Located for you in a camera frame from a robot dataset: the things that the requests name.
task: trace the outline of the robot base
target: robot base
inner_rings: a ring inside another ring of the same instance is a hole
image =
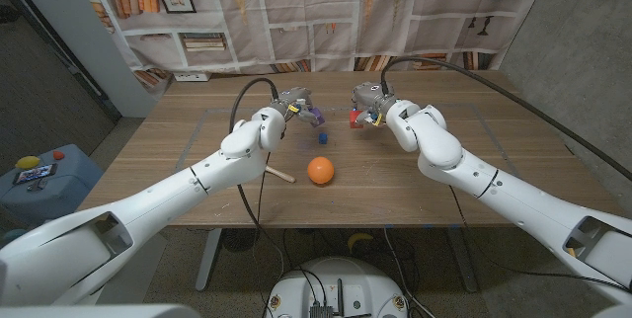
[[[271,293],[268,307],[274,317],[405,318],[408,315],[406,298],[397,283],[363,261],[329,257],[309,261],[301,267],[315,274],[323,282],[323,287],[321,288],[318,279],[309,273],[305,273],[309,282],[301,271],[286,274]],[[310,282],[316,293],[316,305]],[[342,292],[339,292],[339,282],[342,282]],[[323,307],[323,289],[329,308]],[[266,310],[266,317],[271,317],[270,314],[270,311]]]

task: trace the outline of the printed backdrop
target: printed backdrop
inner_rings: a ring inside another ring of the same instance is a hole
[[[169,71],[379,70],[400,55],[497,69],[533,1],[90,0],[147,88]]]

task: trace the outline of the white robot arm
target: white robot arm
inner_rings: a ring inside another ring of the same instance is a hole
[[[392,86],[363,83],[353,101],[368,106],[356,122],[383,119],[406,151],[420,150],[418,167],[429,178],[467,192],[523,229],[580,276],[630,288],[632,220],[553,197],[479,159],[446,130],[432,106],[397,100]],[[615,302],[632,304],[632,294],[592,283]]]
[[[285,91],[249,121],[240,120],[220,150],[193,166],[129,198],[52,220],[7,245],[0,251],[0,305],[74,304],[99,290],[172,220],[209,195],[263,174],[264,153],[277,149],[285,121],[294,114],[316,120],[309,94]],[[301,110],[288,110],[301,104]]]

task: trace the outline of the table top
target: table top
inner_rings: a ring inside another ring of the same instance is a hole
[[[498,71],[481,75],[517,94]],[[351,129],[351,89],[379,81],[378,72],[321,72],[269,75],[279,91],[295,86],[312,90],[312,102],[326,122],[313,128],[292,119],[269,165],[296,178],[290,184],[268,174],[261,203],[267,227],[368,227],[460,224],[447,185],[423,176],[418,152],[401,149],[391,130],[365,125]],[[230,109],[246,82],[255,76],[175,83],[108,168],[80,209],[124,199],[215,152],[228,133]],[[493,90],[452,71],[391,72],[396,95],[437,107],[448,130],[463,147],[484,161],[514,173],[567,201],[598,210],[623,210],[589,170],[566,148],[552,127]],[[243,98],[237,119],[270,101],[270,89],[258,84]],[[328,143],[318,143],[318,134]],[[307,177],[317,156],[335,166],[332,182],[318,187]],[[244,184],[257,213],[261,178]],[[508,225],[488,207],[457,191],[471,225]],[[172,225],[250,227],[252,221],[236,188],[217,193]]]

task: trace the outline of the electrical outlet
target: electrical outlet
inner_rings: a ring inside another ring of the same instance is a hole
[[[174,75],[176,81],[183,82],[208,81],[210,78],[210,74],[205,72],[174,72]]]

